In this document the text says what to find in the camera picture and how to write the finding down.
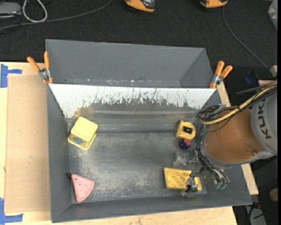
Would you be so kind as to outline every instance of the blue tape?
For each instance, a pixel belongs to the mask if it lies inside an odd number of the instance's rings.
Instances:
[[[0,87],[6,88],[7,87],[7,75],[8,74],[22,74],[21,69],[8,69],[8,66],[1,64],[1,74],[0,74]]]
[[[14,216],[5,216],[4,213],[4,199],[0,198],[0,225],[5,225],[5,223],[16,223],[22,222],[23,214]]]

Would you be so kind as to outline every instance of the pink triangle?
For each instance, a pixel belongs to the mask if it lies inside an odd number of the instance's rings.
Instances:
[[[75,189],[76,201],[80,203],[89,196],[95,182],[76,174],[72,175],[72,181]]]

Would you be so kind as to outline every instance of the black carpet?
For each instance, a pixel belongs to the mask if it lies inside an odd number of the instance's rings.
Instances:
[[[245,80],[248,73],[271,79],[268,70],[277,64],[277,30],[267,12],[270,1],[229,0],[224,9],[206,11],[194,0],[156,0],[156,10],[150,14],[131,12],[124,0],[41,1],[48,11],[43,23],[18,25],[29,22],[23,16],[0,19],[0,61],[26,61],[31,56],[43,62],[46,39],[203,47],[213,71],[219,60],[233,66],[224,80],[232,105],[240,105],[252,96],[237,95],[255,86]],[[36,0],[29,2],[26,11],[35,20],[44,15]]]

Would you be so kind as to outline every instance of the yellow toy block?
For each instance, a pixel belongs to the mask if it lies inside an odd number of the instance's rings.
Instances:
[[[180,121],[178,124],[176,138],[193,139],[196,135],[196,128],[190,122]]]
[[[74,124],[68,141],[83,150],[87,150],[95,139],[97,128],[96,123],[80,117]]]
[[[164,169],[164,176],[167,188],[169,189],[185,189],[186,180],[192,173],[191,170],[168,168]],[[202,185],[199,177],[195,177],[195,184],[198,185],[198,191],[202,191]]]

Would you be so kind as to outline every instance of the wooden table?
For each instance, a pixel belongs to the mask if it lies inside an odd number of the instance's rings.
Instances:
[[[22,69],[21,75],[8,75],[19,76],[31,75],[35,79],[41,79],[36,71],[31,67],[29,63],[17,63],[17,62],[0,62],[8,66],[9,69],[19,68]],[[218,87],[219,93],[222,96],[222,101],[226,105],[230,105],[229,98],[227,96],[223,83]],[[6,142],[7,142],[7,88],[0,88],[0,197],[5,196],[5,164],[6,164]],[[242,165],[244,176],[248,185],[248,189],[251,195],[258,194],[258,188],[255,183],[254,176],[249,164]],[[48,225],[52,224],[50,219],[50,209],[47,210],[34,210],[34,211],[21,211],[6,213],[6,215],[16,215],[23,213],[24,225]],[[219,207],[200,210],[187,210],[168,213],[157,213],[150,215],[137,215],[128,217],[115,217],[105,219],[94,219],[89,221],[80,222],[67,222],[60,223],[65,225],[81,224],[81,225],[157,225],[157,224],[175,224],[175,225],[236,225],[236,219],[232,207]]]

